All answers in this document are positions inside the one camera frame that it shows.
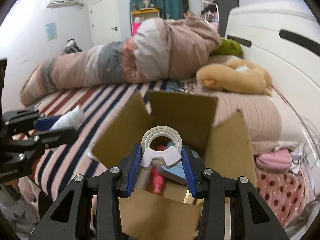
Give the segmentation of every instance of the bolt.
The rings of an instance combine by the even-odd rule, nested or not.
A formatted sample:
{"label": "bolt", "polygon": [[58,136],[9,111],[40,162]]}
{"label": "bolt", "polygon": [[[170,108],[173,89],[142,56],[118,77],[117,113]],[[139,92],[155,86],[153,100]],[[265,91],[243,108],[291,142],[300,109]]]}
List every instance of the bolt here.
{"label": "bolt", "polygon": [[113,167],[110,169],[111,173],[118,173],[120,171],[120,169],[118,167]]}
{"label": "bolt", "polygon": [[207,175],[211,175],[213,173],[213,170],[211,169],[204,169],[204,174],[207,174]]}
{"label": "bolt", "polygon": [[83,176],[82,175],[75,176],[75,181],[79,182],[81,180],[83,180]]}
{"label": "bolt", "polygon": [[241,183],[247,183],[248,182],[248,179],[246,177],[240,177],[240,182]]}
{"label": "bolt", "polygon": [[18,159],[19,159],[20,161],[22,161],[22,160],[24,159],[24,154],[23,154],[23,153],[20,153],[20,154],[18,155]]}

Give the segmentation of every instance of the white headboard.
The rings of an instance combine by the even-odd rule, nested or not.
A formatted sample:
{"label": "white headboard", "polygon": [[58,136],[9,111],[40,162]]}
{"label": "white headboard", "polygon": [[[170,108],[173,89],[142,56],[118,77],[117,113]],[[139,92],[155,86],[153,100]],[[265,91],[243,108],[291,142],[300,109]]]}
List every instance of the white headboard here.
{"label": "white headboard", "polygon": [[246,45],[244,59],[267,69],[294,110],[320,131],[320,26],[308,8],[294,2],[234,8],[229,35]]}

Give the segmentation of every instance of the cardboard flap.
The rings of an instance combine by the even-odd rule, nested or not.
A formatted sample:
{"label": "cardboard flap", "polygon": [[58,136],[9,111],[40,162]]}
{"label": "cardboard flap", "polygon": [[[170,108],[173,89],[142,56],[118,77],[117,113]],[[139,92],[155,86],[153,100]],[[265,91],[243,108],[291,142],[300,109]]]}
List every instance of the cardboard flap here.
{"label": "cardboard flap", "polygon": [[138,240],[192,240],[201,207],[135,189],[119,198],[122,231]]}
{"label": "cardboard flap", "polygon": [[141,143],[146,131],[152,128],[141,94],[135,91],[119,115],[97,141],[92,152],[108,169],[130,155],[135,143]]}
{"label": "cardboard flap", "polygon": [[205,166],[221,176],[247,177],[256,186],[255,164],[248,127],[240,110],[212,130],[205,155]]}
{"label": "cardboard flap", "polygon": [[165,125],[175,129],[183,144],[204,155],[212,128],[217,98],[149,91],[154,126]]}

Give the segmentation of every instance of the tape roll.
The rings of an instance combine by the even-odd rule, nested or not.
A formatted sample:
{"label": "tape roll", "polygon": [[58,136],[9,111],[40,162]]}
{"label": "tape roll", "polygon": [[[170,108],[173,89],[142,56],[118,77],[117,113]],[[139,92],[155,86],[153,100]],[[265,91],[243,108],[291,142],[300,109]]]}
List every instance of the tape roll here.
{"label": "tape roll", "polygon": [[[175,149],[181,155],[181,150],[182,150],[181,136],[175,129],[168,126],[156,126],[148,130],[144,134],[141,141],[142,152],[144,153],[146,148],[150,148],[150,145],[155,138],[161,137],[161,136],[169,138],[174,143]],[[165,166],[165,162],[163,158],[155,158],[152,160],[151,164],[156,166]]]}

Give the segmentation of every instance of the poster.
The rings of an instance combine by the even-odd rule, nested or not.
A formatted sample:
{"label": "poster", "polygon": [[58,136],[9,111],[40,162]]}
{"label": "poster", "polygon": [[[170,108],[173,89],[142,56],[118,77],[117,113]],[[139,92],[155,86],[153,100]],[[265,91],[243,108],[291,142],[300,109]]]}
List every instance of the poster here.
{"label": "poster", "polygon": [[56,23],[48,23],[45,26],[48,41],[58,38]]}

